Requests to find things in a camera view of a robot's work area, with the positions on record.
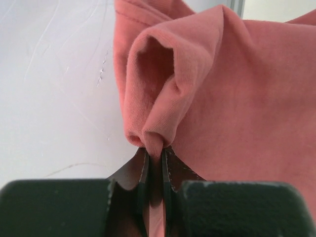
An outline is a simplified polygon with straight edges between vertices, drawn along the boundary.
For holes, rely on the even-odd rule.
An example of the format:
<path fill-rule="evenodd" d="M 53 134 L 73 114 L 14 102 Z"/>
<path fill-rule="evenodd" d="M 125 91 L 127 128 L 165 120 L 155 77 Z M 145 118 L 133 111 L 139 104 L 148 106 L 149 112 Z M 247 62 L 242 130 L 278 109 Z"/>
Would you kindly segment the salmon pink t shirt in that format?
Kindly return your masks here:
<path fill-rule="evenodd" d="M 279 181 L 316 219 L 316 13 L 243 20 L 224 5 L 115 1 L 114 68 L 127 140 L 153 160 L 149 236 L 166 232 L 160 154 L 213 181 Z"/>

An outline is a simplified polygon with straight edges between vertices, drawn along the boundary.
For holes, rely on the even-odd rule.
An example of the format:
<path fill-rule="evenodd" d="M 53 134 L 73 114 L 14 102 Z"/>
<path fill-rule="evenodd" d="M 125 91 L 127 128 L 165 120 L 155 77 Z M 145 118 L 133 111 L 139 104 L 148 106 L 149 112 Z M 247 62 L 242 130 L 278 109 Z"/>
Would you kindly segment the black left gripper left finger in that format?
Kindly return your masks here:
<path fill-rule="evenodd" d="M 0 191 L 3 237 L 145 237 L 145 149 L 106 179 L 17 180 Z"/>

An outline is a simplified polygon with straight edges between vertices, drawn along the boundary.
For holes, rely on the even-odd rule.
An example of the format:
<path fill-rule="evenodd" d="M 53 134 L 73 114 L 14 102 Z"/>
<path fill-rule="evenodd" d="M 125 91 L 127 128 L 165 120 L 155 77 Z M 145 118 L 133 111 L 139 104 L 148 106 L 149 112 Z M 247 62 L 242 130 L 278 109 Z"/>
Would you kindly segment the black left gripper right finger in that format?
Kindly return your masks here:
<path fill-rule="evenodd" d="M 280 182 L 206 181 L 171 148 L 161 154 L 167 237 L 308 237 L 311 215 Z"/>

